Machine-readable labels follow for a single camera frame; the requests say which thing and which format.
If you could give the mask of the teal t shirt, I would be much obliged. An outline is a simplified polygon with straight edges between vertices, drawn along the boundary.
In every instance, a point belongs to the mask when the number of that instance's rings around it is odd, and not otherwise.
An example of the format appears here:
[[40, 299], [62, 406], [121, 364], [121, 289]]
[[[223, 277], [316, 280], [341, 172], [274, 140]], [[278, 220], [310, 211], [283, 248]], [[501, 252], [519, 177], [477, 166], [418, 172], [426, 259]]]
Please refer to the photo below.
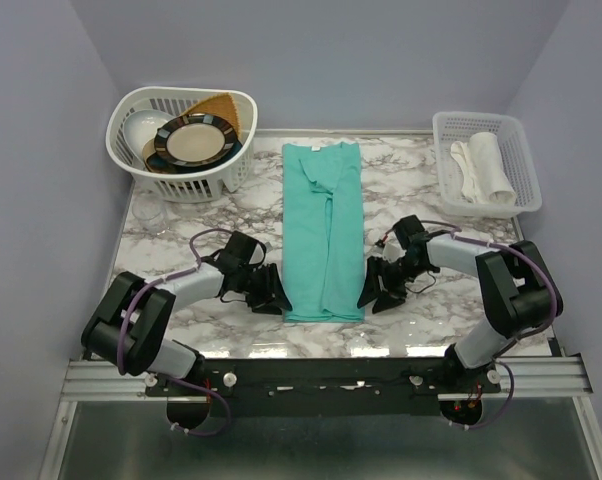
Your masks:
[[361, 153], [357, 143], [286, 144], [283, 154], [287, 322], [358, 323], [365, 277]]

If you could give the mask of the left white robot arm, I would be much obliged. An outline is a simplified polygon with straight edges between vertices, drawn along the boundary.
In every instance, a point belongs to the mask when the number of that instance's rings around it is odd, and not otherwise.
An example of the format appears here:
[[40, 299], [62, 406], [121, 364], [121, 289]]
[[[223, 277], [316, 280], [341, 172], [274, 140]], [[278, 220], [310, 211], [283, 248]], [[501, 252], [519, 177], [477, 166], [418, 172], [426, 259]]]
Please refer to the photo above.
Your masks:
[[278, 268], [267, 264], [266, 245], [239, 231], [228, 231], [225, 246], [195, 265], [154, 280], [129, 271], [115, 277], [81, 335], [84, 349], [115, 365], [120, 374], [168, 376], [182, 395], [195, 393], [203, 380], [204, 356], [165, 338], [171, 315], [194, 303], [222, 299], [232, 292], [254, 313], [292, 310]]

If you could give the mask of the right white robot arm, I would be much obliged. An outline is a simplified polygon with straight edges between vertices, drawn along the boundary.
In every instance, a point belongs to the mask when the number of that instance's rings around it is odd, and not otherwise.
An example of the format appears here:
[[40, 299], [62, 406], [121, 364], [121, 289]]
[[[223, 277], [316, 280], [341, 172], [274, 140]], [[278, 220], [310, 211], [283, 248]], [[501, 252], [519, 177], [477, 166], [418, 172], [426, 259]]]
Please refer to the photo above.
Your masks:
[[402, 305], [407, 285], [422, 274], [447, 268], [479, 282], [484, 319], [447, 348], [440, 367], [443, 384], [461, 392], [477, 380], [477, 371], [528, 337], [541, 334], [564, 308], [561, 294], [537, 248], [530, 241], [503, 245], [464, 237], [460, 229], [437, 221], [437, 231], [415, 215], [390, 229], [403, 250], [395, 261], [372, 256], [358, 299], [380, 313]]

